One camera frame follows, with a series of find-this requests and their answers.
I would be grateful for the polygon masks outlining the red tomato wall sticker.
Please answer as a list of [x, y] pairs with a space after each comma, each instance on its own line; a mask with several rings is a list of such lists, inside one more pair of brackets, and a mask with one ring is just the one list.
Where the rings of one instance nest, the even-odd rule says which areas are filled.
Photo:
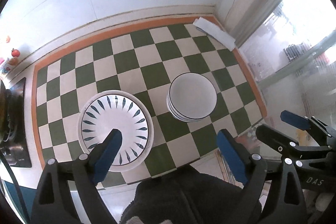
[[11, 51], [11, 55], [13, 58], [18, 58], [21, 55], [21, 53], [19, 50], [13, 48]]

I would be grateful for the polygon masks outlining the white bowl dark rim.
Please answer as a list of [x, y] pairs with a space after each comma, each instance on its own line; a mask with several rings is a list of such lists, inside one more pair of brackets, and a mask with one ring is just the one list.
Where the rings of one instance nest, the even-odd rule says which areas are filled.
[[217, 105], [217, 92], [211, 81], [197, 73], [183, 73], [170, 84], [166, 96], [169, 112], [183, 122], [198, 122]]

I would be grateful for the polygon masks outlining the white plate blue leaf pattern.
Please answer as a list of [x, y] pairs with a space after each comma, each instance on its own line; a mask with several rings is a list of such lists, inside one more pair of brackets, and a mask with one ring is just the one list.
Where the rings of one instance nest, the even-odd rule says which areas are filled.
[[141, 165], [153, 145], [154, 126], [146, 106], [135, 96], [108, 90], [93, 96], [80, 112], [77, 130], [84, 153], [110, 149], [112, 172]]

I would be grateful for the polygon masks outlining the folded white paper towel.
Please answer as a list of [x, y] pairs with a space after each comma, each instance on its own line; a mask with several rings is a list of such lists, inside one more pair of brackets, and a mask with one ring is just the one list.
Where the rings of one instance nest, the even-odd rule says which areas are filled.
[[205, 32], [209, 36], [216, 39], [219, 43], [225, 46], [229, 51], [235, 49], [235, 39], [230, 36], [227, 32], [223, 31], [219, 26], [206, 20], [203, 17], [195, 19], [193, 25], [196, 28], [200, 29], [202, 32]]

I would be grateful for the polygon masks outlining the green white checkered tablecloth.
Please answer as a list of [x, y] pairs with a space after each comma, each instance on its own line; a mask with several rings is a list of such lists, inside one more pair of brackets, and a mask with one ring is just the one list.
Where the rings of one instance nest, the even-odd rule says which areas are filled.
[[[166, 106], [170, 83], [182, 73], [207, 77], [217, 105], [204, 120], [176, 120]], [[108, 90], [137, 97], [154, 124], [153, 149], [137, 168], [112, 172], [104, 187], [133, 184], [170, 172], [215, 150], [215, 134], [240, 135], [266, 117], [266, 106], [238, 51], [229, 51], [193, 25], [192, 17], [146, 20], [71, 43], [34, 68], [32, 118], [41, 165], [76, 159], [80, 143], [93, 147], [89, 131], [78, 135], [80, 111]]]

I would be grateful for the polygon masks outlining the person's dark trousers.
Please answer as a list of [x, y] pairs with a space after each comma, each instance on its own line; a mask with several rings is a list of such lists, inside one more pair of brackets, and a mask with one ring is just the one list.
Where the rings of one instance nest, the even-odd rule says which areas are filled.
[[227, 223], [242, 189], [184, 166], [140, 182], [121, 223]]

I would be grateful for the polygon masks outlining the black gas stove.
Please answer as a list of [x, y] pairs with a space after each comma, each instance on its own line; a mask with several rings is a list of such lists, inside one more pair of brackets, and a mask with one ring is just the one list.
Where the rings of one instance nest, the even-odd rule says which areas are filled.
[[1, 82], [1, 154], [9, 165], [31, 168], [26, 141], [24, 97], [26, 78], [10, 89]]

